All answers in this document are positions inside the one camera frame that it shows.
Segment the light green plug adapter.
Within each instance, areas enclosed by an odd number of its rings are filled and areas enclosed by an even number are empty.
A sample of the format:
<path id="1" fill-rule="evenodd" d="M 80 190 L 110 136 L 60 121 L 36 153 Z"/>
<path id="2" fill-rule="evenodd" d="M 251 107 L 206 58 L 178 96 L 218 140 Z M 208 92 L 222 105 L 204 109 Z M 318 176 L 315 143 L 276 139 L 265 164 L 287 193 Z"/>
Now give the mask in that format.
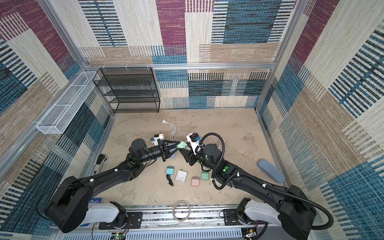
<path id="1" fill-rule="evenodd" d="M 177 148 L 178 149 L 187 149 L 188 148 L 188 144 L 184 141 L 181 141 L 178 145 L 177 145 Z"/>

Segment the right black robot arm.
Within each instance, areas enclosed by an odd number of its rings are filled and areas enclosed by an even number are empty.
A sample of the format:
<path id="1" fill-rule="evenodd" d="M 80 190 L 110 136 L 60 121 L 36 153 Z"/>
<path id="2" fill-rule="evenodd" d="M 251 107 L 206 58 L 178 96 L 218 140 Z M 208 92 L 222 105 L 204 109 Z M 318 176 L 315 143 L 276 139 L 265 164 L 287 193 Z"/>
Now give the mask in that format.
<path id="1" fill-rule="evenodd" d="M 326 230 L 333 226 L 334 217 L 323 206 L 309 200 L 297 186 L 278 186 L 257 178 L 235 164 L 225 160 L 225 149 L 219 150 L 215 144 L 204 144 L 207 137 L 223 138 L 216 133 L 208 133 L 202 138 L 197 133 L 187 136 L 177 148 L 186 162 L 193 166 L 201 164 L 212 171 L 212 183 L 217 190 L 226 186 L 235 188 L 263 201 L 268 208 L 259 208 L 256 202 L 244 198 L 237 208 L 238 219 L 248 224 L 263 221 L 280 225 L 296 240 L 306 240 L 312 230 Z"/>

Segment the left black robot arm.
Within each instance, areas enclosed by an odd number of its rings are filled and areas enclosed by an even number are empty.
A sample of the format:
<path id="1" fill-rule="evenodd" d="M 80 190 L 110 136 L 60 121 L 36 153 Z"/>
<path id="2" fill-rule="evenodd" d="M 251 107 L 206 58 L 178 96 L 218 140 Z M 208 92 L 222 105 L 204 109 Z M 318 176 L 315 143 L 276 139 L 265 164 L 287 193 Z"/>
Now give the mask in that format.
<path id="1" fill-rule="evenodd" d="M 172 156 L 180 141 L 158 140 L 158 145 L 148 148 L 143 139 L 136 139 L 129 147 L 126 159 L 116 167 L 99 174 L 77 179 L 66 178 L 56 189 L 45 206 L 42 218 L 52 221 L 63 233 L 84 224 L 90 213 L 90 200 L 96 195 L 124 182 L 137 178 L 146 168 L 145 163 Z"/>

